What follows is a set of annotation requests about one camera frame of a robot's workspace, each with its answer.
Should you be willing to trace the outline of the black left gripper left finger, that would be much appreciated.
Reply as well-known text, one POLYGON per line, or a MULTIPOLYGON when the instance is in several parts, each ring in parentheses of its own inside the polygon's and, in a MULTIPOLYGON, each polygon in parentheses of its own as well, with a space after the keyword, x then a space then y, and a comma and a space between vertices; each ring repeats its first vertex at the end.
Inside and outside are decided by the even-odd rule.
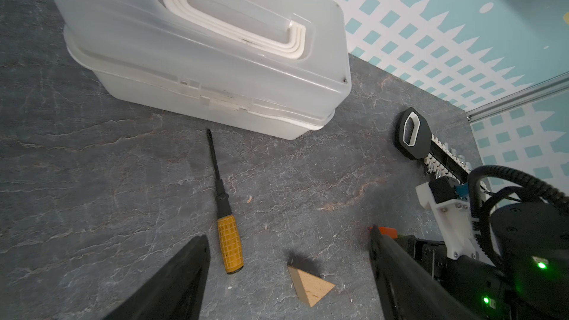
POLYGON ((192 238, 106 319, 198 319, 210 266, 206 236, 192 238))

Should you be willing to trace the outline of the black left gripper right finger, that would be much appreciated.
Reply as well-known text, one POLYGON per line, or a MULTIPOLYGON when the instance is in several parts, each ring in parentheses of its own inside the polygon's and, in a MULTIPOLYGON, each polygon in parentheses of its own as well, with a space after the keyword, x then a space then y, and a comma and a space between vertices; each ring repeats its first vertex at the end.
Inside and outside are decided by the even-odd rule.
POLYGON ((370 264, 386 319, 476 319, 396 241, 370 229, 370 264))

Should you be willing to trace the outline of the natural wooden triangle block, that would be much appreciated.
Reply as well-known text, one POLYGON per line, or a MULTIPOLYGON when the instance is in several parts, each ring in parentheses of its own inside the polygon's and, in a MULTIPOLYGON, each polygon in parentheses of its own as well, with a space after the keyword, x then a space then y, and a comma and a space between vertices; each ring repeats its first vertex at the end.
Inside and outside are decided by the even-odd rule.
POLYGON ((287 269, 299 300, 311 308, 336 287, 336 285, 298 268, 288 266, 287 269))

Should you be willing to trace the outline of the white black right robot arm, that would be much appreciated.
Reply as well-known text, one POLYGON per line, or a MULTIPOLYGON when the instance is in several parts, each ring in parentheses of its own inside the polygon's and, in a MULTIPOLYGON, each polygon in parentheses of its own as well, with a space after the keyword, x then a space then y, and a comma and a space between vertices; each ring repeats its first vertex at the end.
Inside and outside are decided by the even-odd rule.
POLYGON ((418 284, 391 299, 407 319, 567 319, 568 217, 545 203, 501 207, 488 218, 502 264, 476 253, 447 257, 442 241, 395 240, 418 284))

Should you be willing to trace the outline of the orange cube block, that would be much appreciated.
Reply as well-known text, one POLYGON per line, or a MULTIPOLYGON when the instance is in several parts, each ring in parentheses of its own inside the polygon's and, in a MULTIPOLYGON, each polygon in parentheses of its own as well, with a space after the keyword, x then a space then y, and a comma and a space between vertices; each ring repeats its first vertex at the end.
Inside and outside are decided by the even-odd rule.
POLYGON ((368 229, 369 231, 377 229, 382 235, 386 235, 392 239, 398 238, 397 230, 394 228, 377 227, 376 225, 374 225, 373 227, 369 227, 368 229))

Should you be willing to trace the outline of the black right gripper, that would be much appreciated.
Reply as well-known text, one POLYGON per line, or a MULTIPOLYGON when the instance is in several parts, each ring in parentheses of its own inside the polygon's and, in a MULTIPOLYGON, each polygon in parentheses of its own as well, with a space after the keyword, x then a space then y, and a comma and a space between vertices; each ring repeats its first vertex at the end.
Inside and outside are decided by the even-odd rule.
POLYGON ((507 303, 511 287, 502 271, 493 265, 460 256, 447 257, 442 241, 401 236, 395 242, 424 268, 459 303, 482 319, 510 319, 507 303))

